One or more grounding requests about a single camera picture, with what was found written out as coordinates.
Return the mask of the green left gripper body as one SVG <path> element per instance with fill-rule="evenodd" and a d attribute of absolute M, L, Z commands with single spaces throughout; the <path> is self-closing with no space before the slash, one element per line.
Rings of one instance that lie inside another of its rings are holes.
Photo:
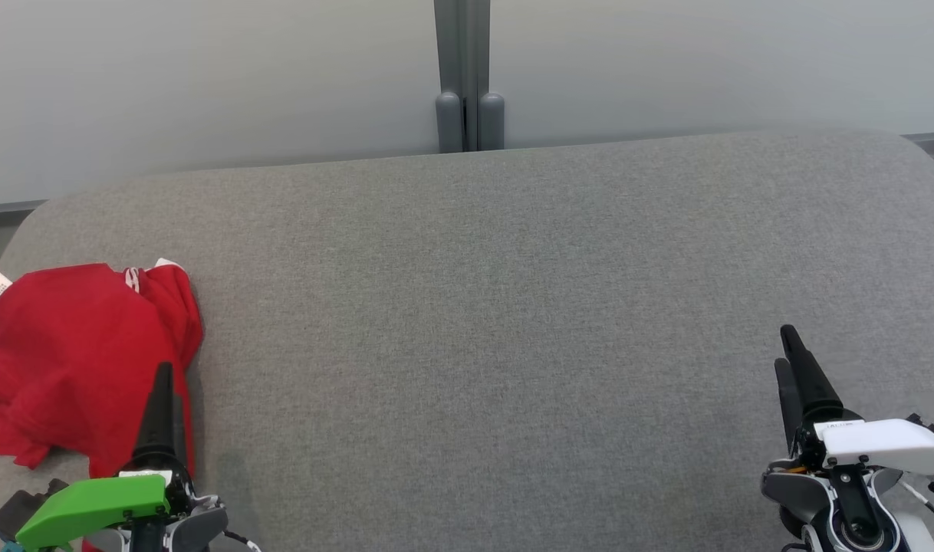
<path fill-rule="evenodd" d="M 187 468 L 128 464 L 112 478 L 71 483 L 46 499 L 16 531 L 25 551 L 70 550 L 71 542 L 102 530 L 165 527 L 193 510 L 195 489 Z"/>

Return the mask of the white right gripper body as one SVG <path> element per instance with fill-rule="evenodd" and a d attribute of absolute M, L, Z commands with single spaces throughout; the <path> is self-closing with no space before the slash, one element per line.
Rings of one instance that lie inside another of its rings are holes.
<path fill-rule="evenodd" d="M 798 439 L 798 452 L 793 457 L 809 469 L 864 465 L 934 476 L 934 423 L 916 417 L 814 423 Z"/>

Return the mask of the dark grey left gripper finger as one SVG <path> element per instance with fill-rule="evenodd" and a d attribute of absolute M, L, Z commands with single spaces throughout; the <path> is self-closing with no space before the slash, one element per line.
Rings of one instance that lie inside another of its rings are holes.
<path fill-rule="evenodd" d="M 175 391 L 175 371 L 169 361 L 157 367 L 146 399 L 133 457 L 128 468 L 174 469 L 179 465 L 179 399 Z"/>
<path fill-rule="evenodd" d="M 173 394 L 173 448 L 181 462 L 189 462 L 186 411 L 182 396 L 176 393 Z"/>

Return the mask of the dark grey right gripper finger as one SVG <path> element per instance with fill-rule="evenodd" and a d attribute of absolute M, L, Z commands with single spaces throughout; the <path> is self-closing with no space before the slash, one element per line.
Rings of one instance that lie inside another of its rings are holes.
<path fill-rule="evenodd" d="M 790 324 L 781 326 L 780 338 L 783 359 L 792 366 L 800 393 L 801 422 L 841 419 L 844 405 L 796 328 Z"/>
<path fill-rule="evenodd" d="M 803 406 L 801 406 L 795 374 L 786 359 L 776 359 L 773 363 L 773 370 L 777 381 L 785 445 L 789 455 L 799 455 L 799 430 Z"/>

